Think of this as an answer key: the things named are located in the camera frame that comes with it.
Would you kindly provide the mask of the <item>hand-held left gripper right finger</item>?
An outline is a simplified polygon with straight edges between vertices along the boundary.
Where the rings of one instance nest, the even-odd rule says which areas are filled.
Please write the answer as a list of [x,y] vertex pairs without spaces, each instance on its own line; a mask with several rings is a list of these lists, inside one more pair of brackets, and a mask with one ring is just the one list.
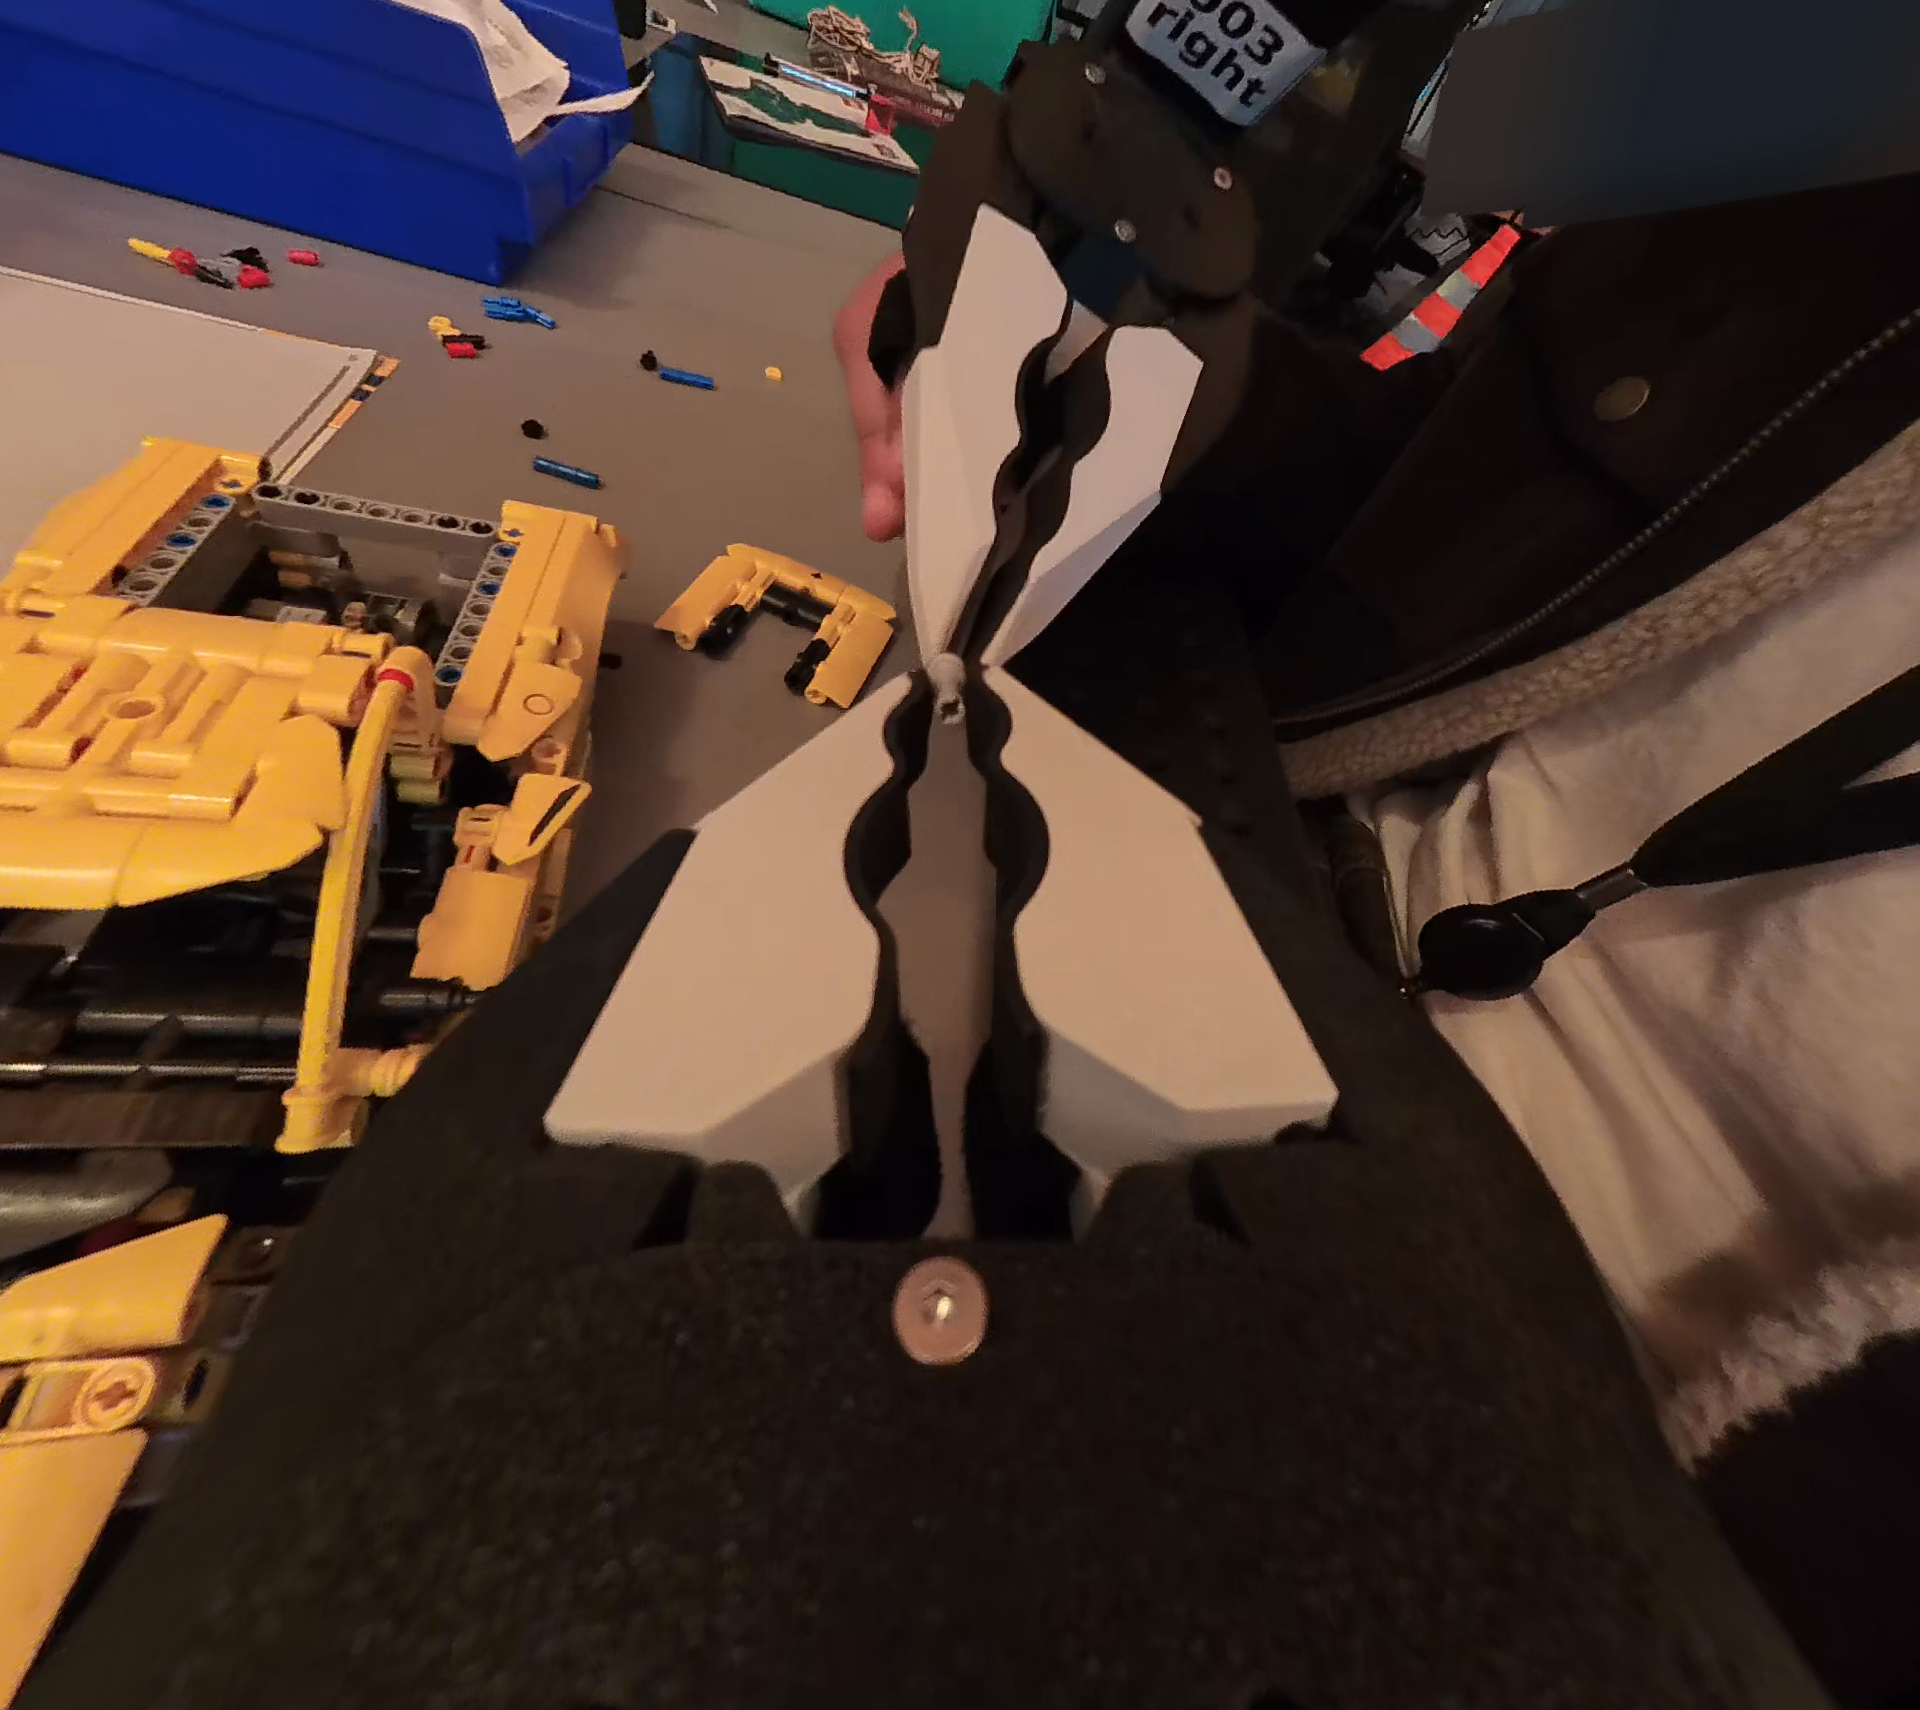
[[1085,1227],[1117,1174],[1331,1122],[1314,1050],[1206,825],[1007,670],[966,686],[994,870],[966,1082],[978,1227]]

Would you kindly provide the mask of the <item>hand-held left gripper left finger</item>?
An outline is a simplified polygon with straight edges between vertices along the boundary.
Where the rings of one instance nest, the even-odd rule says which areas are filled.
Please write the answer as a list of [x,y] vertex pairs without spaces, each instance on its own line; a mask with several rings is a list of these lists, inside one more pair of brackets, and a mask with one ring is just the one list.
[[824,1239],[928,1227],[928,1057],[877,912],[928,729],[928,675],[896,675],[697,820],[544,1108],[554,1143],[762,1169]]

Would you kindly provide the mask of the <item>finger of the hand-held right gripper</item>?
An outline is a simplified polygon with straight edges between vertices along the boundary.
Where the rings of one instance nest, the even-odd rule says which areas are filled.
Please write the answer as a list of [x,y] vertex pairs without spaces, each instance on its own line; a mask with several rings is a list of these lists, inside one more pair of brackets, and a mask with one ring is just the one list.
[[1112,330],[1077,356],[1064,380],[1065,435],[1021,498],[1012,589],[988,596],[978,665],[1034,644],[1155,514],[1197,380],[1202,356],[1169,330]]
[[1021,375],[1065,310],[1043,241],[978,208],[941,334],[902,387],[906,590],[926,663],[962,652],[956,635],[1002,519],[994,483],[1021,442]]

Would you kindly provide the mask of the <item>yellow black brick subassembly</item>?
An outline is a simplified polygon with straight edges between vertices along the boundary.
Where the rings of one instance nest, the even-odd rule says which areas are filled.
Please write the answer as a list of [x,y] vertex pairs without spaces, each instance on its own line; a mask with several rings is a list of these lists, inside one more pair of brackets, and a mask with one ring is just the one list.
[[743,543],[717,556],[667,605],[656,631],[682,652],[719,660],[754,617],[790,624],[804,635],[782,684],[808,703],[835,710],[856,703],[896,635],[896,609],[886,599]]

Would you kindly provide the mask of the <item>yellow toy brick car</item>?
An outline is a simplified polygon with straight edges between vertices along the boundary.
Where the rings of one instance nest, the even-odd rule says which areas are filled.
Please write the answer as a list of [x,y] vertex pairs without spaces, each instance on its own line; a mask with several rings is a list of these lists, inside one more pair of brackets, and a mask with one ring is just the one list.
[[556,926],[627,547],[146,439],[2,566],[2,1706]]

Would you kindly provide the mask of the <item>person's right hand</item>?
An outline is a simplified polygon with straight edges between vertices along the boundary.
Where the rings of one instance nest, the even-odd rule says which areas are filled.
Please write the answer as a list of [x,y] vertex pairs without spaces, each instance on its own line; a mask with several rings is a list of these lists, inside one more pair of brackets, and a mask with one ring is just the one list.
[[861,527],[871,543],[902,532],[902,375],[916,316],[902,256],[882,259],[831,317],[831,355],[856,439]]

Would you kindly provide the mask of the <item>small wooden model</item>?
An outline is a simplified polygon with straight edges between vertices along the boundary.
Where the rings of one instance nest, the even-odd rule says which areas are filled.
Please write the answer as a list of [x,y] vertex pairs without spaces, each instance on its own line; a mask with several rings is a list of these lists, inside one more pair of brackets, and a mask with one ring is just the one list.
[[900,10],[902,42],[877,46],[863,18],[841,7],[808,13],[808,52],[817,74],[835,74],[888,98],[954,110],[959,91],[947,85],[941,52],[921,40],[915,10]]

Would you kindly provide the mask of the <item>scattered small brick pins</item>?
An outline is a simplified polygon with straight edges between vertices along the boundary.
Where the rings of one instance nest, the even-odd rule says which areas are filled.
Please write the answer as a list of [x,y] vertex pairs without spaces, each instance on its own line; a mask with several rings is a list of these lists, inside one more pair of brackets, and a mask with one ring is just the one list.
[[[156,243],[146,237],[129,237],[129,251],[137,259],[153,259],[169,264],[181,276],[190,276],[207,287],[224,289],[266,289],[275,280],[275,263],[260,247],[235,247],[224,256],[194,256],[189,247]],[[556,317],[542,304],[528,304],[523,298],[481,298],[481,308],[491,323],[514,323],[514,326],[538,326],[556,330]],[[442,344],[446,355],[473,356],[481,350],[481,337],[470,330],[460,330],[457,323],[429,323],[432,337]],[[660,355],[643,350],[638,361],[647,375],[660,382],[687,387],[687,390],[717,390],[711,375],[687,372],[677,365],[662,365]]]

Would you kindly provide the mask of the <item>person's white shirt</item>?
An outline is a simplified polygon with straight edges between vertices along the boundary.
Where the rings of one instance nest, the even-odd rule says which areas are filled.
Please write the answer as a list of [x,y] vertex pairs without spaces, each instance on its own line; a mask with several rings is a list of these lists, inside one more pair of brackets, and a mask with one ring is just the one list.
[[[1572,884],[1915,665],[1915,533],[1433,785],[1350,812],[1404,947]],[[1915,1336],[1915,854],[1642,897],[1522,998],[1433,998],[1633,1325],[1684,1461]]]

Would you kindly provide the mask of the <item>blue plastic bin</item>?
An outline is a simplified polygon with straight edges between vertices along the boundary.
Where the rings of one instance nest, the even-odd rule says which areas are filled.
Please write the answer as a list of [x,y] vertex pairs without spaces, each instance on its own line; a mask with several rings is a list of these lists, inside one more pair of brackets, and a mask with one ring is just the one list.
[[2,0],[2,151],[506,287],[635,141],[514,141],[468,28],[394,0]]

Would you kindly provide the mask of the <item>open instruction booklet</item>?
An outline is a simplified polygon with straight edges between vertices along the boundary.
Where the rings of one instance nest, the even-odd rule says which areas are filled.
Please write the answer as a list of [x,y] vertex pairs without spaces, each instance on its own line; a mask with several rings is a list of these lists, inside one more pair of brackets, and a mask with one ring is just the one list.
[[295,479],[383,355],[2,269],[2,559],[34,525],[177,439]]

